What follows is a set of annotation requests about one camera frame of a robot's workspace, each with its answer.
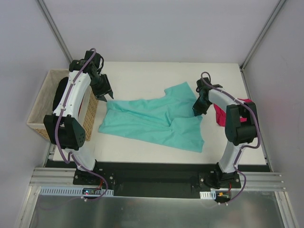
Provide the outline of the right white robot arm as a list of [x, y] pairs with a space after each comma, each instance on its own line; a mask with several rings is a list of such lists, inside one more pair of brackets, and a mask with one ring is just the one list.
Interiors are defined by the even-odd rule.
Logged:
[[250, 148], [255, 138], [260, 144], [257, 109], [254, 102], [235, 99], [223, 91], [221, 85], [212, 85], [207, 77], [199, 79], [196, 84], [199, 97], [192, 107], [194, 115], [206, 114], [211, 105], [217, 105], [226, 114], [227, 145], [214, 171], [204, 177], [206, 186], [220, 189], [238, 178], [238, 163], [243, 150]]

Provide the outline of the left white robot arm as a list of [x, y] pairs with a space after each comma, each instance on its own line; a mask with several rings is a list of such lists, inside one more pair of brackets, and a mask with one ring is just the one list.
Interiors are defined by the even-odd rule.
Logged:
[[57, 146], [66, 164], [74, 161], [77, 169], [85, 171], [84, 179], [91, 185], [100, 181], [100, 172], [95, 170], [96, 161], [84, 146], [86, 133], [78, 120], [78, 112], [88, 87], [97, 101], [106, 102], [105, 95], [113, 97], [106, 74], [102, 74], [104, 60], [95, 48], [86, 51], [85, 57], [73, 60], [65, 90], [52, 114], [45, 115], [43, 123], [50, 141]]

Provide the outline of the teal t shirt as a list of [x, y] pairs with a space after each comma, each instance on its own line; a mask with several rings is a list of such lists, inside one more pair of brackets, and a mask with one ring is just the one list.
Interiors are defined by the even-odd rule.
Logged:
[[99, 133], [140, 140], [191, 152], [202, 152], [204, 140], [192, 106], [196, 97], [184, 82], [155, 99], [110, 101]]

